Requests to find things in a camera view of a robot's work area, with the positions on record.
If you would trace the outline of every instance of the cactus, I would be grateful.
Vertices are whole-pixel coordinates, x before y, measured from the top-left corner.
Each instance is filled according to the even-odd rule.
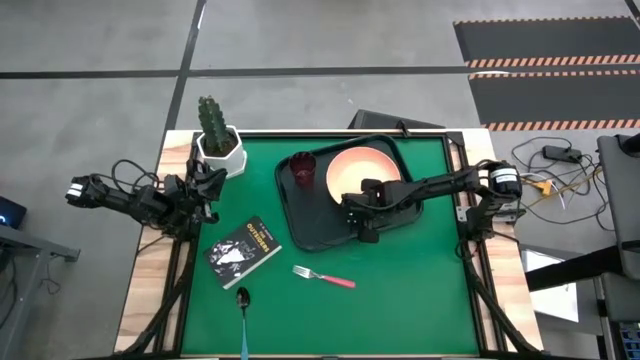
[[[233,137],[227,131],[220,104],[211,96],[198,100],[198,118],[204,131],[204,151],[207,156],[226,156],[233,149]]]

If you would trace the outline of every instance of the dark red cup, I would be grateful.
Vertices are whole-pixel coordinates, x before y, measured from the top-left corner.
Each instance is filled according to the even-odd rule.
[[[316,174],[316,157],[313,154],[307,151],[293,154],[289,158],[289,168],[298,186],[313,185]]]

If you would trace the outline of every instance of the green tabletop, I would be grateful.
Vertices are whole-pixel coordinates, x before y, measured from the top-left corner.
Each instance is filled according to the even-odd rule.
[[[245,173],[228,180],[220,222],[201,233],[185,325],[183,354],[239,354],[241,311],[235,293],[251,293],[247,310],[250,354],[477,354],[469,293],[453,199],[424,202],[413,224],[384,232],[379,244],[346,245],[319,253],[292,242],[275,185],[276,164],[303,150],[341,139],[248,138]],[[441,139],[397,139],[414,179],[447,172]],[[262,218],[280,252],[229,290],[202,253],[251,216]],[[294,275],[294,264],[353,280],[346,289]]]

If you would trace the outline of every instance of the gray floor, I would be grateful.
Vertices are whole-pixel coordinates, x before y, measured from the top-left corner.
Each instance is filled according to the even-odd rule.
[[[0,72],[177,70],[195,4],[4,0]],[[191,67],[461,65],[453,21],[607,15],[629,12],[622,0],[210,0]],[[111,352],[140,227],[106,210],[72,208],[64,193],[72,176],[109,172],[120,158],[152,169],[174,85],[175,79],[0,80],[0,194],[29,208],[26,231],[82,249],[77,264],[52,263],[63,288],[55,296],[41,291],[21,358]],[[196,101],[208,94],[241,128],[344,128],[359,108],[479,126],[463,75],[189,79],[176,128],[197,127]],[[555,134],[592,151],[601,133]],[[496,153],[510,160],[511,147],[539,134],[495,133]],[[532,151],[523,148],[522,155]],[[134,174],[123,169],[123,176]],[[536,209],[571,219],[598,206],[593,195],[575,198],[564,213],[553,200]],[[572,251],[610,241],[593,220],[549,226],[527,216],[517,234],[525,243]],[[581,338],[547,331],[543,338],[554,353],[583,354],[573,347],[594,354]]]

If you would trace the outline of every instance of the book cover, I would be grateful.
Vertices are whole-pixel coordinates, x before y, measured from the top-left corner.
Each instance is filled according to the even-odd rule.
[[[209,266],[227,290],[282,247],[258,216],[204,252]]]

